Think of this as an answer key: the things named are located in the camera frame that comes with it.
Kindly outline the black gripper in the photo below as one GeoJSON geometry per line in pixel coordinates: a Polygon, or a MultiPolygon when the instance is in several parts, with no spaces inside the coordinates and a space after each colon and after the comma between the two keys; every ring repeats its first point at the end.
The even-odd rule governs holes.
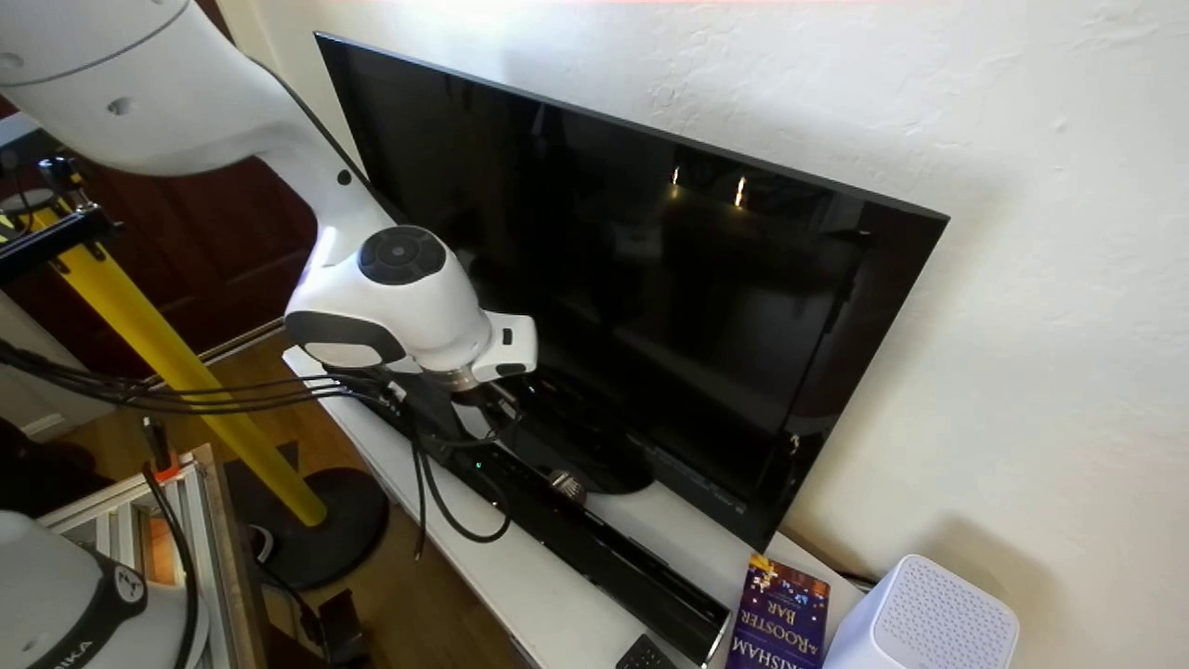
{"type": "Polygon", "coordinates": [[[378,373],[368,382],[372,409],[407,440],[429,436],[467,446],[495,443],[499,423],[473,400],[456,400],[438,379],[378,373]]]}

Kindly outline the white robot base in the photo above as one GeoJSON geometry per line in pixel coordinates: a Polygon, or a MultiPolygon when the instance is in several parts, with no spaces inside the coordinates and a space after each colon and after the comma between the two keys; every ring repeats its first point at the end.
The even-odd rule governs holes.
{"type": "Polygon", "coordinates": [[[195,587],[0,513],[0,669],[198,669],[201,653],[195,587]]]}

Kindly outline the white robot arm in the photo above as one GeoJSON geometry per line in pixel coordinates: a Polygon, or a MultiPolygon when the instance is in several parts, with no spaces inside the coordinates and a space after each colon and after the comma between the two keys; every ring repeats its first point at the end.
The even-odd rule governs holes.
{"type": "Polygon", "coordinates": [[[487,312],[456,253],[392,216],[299,94],[195,0],[0,0],[0,94],[125,174],[270,167],[317,216],[290,342],[378,376],[416,431],[482,440],[477,390],[534,367],[534,325],[487,312]]]}

